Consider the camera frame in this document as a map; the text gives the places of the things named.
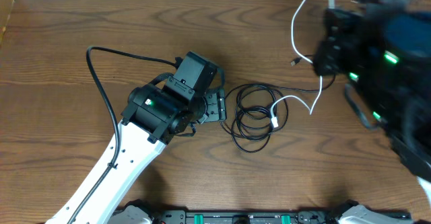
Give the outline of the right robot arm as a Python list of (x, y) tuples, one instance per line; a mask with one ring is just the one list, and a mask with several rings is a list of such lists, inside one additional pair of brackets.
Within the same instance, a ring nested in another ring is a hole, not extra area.
[(325, 10), (326, 36), (312, 65), (319, 76), (348, 78), (373, 120), (355, 102), (368, 129), (381, 128), (401, 163), (430, 192), (430, 13), (409, 11), (409, 0), (354, 0), (360, 12)]

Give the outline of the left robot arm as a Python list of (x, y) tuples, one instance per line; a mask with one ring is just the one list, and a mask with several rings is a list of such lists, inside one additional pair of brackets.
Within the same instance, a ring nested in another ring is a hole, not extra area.
[[(108, 108), (114, 134), (79, 188), (48, 223), (157, 223), (138, 204), (118, 205), (142, 171), (174, 137), (192, 137), (186, 128), (226, 119), (225, 74), (217, 64), (194, 52), (176, 58), (175, 73), (163, 73), (135, 88), (117, 120), (86, 52), (88, 69)], [(212, 87), (215, 76), (221, 85)]]

